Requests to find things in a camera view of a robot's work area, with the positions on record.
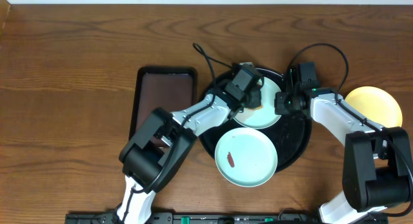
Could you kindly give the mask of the mint green plate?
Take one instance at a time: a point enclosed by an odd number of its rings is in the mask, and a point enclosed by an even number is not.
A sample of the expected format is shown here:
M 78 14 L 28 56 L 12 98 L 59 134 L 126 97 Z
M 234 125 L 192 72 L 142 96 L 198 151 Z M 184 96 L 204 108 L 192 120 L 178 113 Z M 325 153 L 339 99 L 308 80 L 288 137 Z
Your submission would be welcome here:
M 217 142 L 216 166 L 229 182 L 240 187 L 266 183 L 277 169 L 276 148 L 264 133 L 253 128 L 235 128 Z
M 275 94 L 280 92 L 279 86 L 270 78 L 265 77 L 261 88 L 261 106 L 255 109 L 245 108 L 242 113 L 235 116 L 235 121 L 244 127 L 262 129 L 275 124 L 280 115 L 275 114 Z

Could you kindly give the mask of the mint green plate front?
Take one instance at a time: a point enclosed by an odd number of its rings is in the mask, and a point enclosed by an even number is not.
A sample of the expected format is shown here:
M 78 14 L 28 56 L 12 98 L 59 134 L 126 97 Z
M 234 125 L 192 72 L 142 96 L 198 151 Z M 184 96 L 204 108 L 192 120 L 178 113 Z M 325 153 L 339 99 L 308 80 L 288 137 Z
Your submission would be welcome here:
M 229 182 L 240 187 L 266 183 L 277 169 L 276 148 L 264 133 L 253 128 L 235 128 L 217 142 L 216 166 Z

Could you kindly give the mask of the green and orange sponge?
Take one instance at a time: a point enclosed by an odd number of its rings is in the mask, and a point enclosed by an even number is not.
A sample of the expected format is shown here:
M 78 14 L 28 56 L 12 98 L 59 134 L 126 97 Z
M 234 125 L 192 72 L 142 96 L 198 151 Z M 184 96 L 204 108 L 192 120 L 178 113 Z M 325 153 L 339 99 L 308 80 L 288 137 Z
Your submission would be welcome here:
M 257 106 L 257 107 L 248 107 L 247 109 L 248 109 L 248 110 L 251 110 L 251 111 L 255 111 L 255 110 L 259 110 L 259 109 L 261 109 L 261 108 L 263 108 L 263 105 L 262 105 L 262 104 L 260 104 L 260 105 Z

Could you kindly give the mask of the yellow plate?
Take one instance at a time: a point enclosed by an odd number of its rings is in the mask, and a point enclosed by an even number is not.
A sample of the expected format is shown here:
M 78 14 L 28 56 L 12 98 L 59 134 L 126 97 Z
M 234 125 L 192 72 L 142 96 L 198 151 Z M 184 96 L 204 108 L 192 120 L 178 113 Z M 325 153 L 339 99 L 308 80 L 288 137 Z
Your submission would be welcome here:
M 398 102 L 386 91 L 376 87 L 359 87 L 345 101 L 369 120 L 384 127 L 401 127 L 403 114 Z

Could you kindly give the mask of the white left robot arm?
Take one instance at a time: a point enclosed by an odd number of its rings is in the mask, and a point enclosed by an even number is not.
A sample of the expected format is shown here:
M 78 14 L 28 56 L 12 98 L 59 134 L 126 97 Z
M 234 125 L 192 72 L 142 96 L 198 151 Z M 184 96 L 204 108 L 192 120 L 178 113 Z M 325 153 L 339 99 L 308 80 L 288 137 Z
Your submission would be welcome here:
M 175 176 L 197 138 L 242 111 L 261 104 L 262 79 L 235 79 L 210 89 L 184 110 L 154 109 L 119 155 L 126 189 L 116 211 L 119 223 L 145 223 L 157 192 Z

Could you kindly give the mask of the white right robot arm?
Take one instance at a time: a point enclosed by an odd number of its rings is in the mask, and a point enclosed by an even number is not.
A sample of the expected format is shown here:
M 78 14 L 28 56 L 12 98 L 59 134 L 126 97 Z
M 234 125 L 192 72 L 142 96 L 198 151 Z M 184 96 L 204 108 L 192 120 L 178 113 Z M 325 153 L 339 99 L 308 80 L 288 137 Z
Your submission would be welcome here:
M 301 114 L 323 125 L 344 146 L 342 192 L 319 207 L 323 223 L 357 223 L 408 203 L 412 211 L 412 156 L 408 134 L 386 128 L 348 105 L 337 91 L 296 83 L 275 94 L 275 113 Z

